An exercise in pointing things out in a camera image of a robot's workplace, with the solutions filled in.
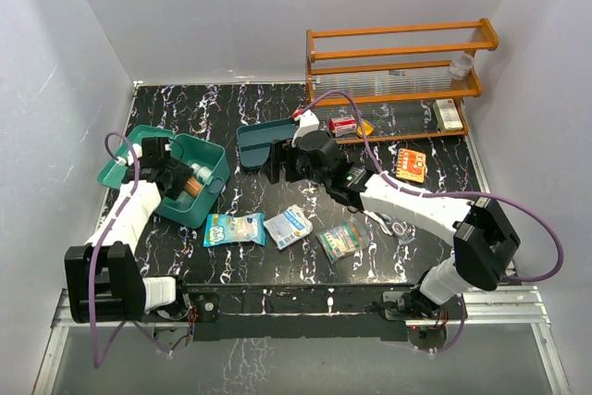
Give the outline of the orange wooden shelf rack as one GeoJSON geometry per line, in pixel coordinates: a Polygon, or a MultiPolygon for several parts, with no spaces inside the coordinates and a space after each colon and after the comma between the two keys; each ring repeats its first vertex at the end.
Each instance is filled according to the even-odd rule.
{"type": "Polygon", "coordinates": [[[463,80],[449,73],[459,53],[494,51],[500,39],[489,19],[306,32],[306,99],[322,128],[332,117],[360,114],[373,142],[465,136],[463,101],[481,95],[475,67],[463,80]],[[442,132],[433,105],[452,99],[463,130],[442,132]]]}

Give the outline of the clear plastic cup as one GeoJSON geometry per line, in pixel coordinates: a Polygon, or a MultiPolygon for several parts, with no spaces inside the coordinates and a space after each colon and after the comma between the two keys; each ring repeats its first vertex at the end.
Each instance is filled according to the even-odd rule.
{"type": "Polygon", "coordinates": [[[468,53],[459,53],[449,64],[449,73],[454,80],[463,80],[474,67],[475,58],[468,53]]]}

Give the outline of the clear bag of bandages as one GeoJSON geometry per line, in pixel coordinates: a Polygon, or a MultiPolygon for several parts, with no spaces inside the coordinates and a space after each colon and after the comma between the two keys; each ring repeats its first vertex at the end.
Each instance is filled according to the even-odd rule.
{"type": "Polygon", "coordinates": [[[365,225],[353,217],[334,228],[317,233],[316,238],[331,264],[356,254],[370,244],[370,236],[365,225]]]}

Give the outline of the blue cotton swab bag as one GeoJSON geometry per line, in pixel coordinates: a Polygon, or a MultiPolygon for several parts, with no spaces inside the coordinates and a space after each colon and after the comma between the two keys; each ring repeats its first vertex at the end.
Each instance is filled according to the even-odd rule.
{"type": "Polygon", "coordinates": [[[212,248],[231,243],[253,242],[266,244],[265,215],[254,213],[246,216],[210,214],[205,223],[203,246],[212,248]]]}

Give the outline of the white green medicine box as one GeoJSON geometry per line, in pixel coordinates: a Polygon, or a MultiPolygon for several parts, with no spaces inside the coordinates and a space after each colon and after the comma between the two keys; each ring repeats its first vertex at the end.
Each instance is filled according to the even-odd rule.
{"type": "Polygon", "coordinates": [[[442,132],[462,131],[463,123],[452,99],[438,99],[433,105],[438,128],[442,132]]]}

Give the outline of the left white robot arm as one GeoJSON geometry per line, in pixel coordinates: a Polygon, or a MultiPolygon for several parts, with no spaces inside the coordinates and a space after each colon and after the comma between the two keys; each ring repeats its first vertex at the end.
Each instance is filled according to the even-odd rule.
{"type": "Polygon", "coordinates": [[[77,323],[140,321],[153,310],[180,320],[191,297],[172,276],[145,278],[135,251],[140,237],[166,198],[180,195],[190,167],[171,155],[167,137],[134,143],[119,194],[104,222],[81,246],[68,248],[65,272],[70,312],[77,323]]]}

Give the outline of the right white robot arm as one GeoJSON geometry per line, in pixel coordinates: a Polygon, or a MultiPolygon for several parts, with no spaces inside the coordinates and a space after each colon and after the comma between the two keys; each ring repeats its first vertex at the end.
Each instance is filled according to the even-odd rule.
{"type": "Polygon", "coordinates": [[[471,288],[493,291],[501,283],[520,240],[500,204],[491,198],[438,197],[407,188],[386,172],[351,162],[324,131],[294,142],[275,140],[265,161],[273,183],[308,179],[351,210],[374,212],[409,222],[441,238],[452,255],[431,267],[386,310],[431,318],[453,297],[471,288]]]}

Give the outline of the red white medicine box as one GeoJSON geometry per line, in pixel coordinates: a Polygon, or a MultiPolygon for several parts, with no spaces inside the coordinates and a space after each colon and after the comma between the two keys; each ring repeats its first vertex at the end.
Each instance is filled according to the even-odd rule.
{"type": "Polygon", "coordinates": [[[332,117],[328,121],[329,131],[335,138],[352,134],[357,130],[357,127],[358,124],[353,115],[332,117]]]}

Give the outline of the white blue gauze packet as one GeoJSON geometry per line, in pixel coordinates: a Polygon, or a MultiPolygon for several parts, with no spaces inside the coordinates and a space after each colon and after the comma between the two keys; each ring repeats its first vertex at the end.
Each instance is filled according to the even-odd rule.
{"type": "Polygon", "coordinates": [[[264,227],[280,251],[313,232],[312,222],[298,205],[291,205],[280,214],[267,219],[264,227]]]}

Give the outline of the brown medicine bottle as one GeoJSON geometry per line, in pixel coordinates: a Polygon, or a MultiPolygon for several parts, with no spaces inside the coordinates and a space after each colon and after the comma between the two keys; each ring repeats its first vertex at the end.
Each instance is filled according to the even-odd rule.
{"type": "Polygon", "coordinates": [[[193,199],[197,198],[203,190],[203,184],[196,178],[191,177],[184,185],[184,191],[193,199]]]}

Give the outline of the orange notepad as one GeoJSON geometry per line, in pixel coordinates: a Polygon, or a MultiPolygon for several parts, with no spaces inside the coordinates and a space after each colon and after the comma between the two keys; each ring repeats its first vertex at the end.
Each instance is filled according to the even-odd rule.
{"type": "Polygon", "coordinates": [[[397,154],[396,178],[423,184],[426,179],[426,155],[400,148],[397,154]]]}

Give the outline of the dark teal divider tray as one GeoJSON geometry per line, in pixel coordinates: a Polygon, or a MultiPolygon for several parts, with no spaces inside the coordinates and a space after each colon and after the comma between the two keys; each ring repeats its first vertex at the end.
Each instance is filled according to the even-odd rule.
{"type": "Polygon", "coordinates": [[[291,118],[239,127],[236,135],[241,167],[246,171],[260,169],[269,157],[272,142],[291,139],[297,128],[291,118]]]}

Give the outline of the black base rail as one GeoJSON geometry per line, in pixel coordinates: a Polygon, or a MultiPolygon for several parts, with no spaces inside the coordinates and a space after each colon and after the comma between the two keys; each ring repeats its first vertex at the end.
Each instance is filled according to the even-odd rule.
{"type": "Polygon", "coordinates": [[[178,324],[193,341],[222,339],[379,338],[405,341],[413,327],[446,329],[466,318],[459,298],[439,309],[405,314],[410,287],[383,284],[188,285],[178,302],[145,316],[178,324]]]}

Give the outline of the green box lid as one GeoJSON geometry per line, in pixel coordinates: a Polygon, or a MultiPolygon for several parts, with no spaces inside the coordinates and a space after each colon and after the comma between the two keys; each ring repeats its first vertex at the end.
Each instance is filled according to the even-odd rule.
{"type": "MultiPolygon", "coordinates": [[[[141,144],[144,138],[150,137],[173,138],[174,133],[172,130],[139,125],[132,129],[127,139],[131,144],[141,144]]],[[[111,157],[100,171],[97,182],[107,188],[118,190],[129,166],[131,155],[129,147],[123,141],[120,141],[120,145],[112,154],[114,157],[111,157]]]]}

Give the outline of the white green cap bottle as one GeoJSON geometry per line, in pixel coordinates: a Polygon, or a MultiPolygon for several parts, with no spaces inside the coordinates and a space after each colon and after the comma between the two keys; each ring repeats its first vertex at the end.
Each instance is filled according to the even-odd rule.
{"type": "Polygon", "coordinates": [[[191,164],[193,176],[203,185],[208,185],[211,182],[213,171],[206,165],[199,163],[191,164]]]}

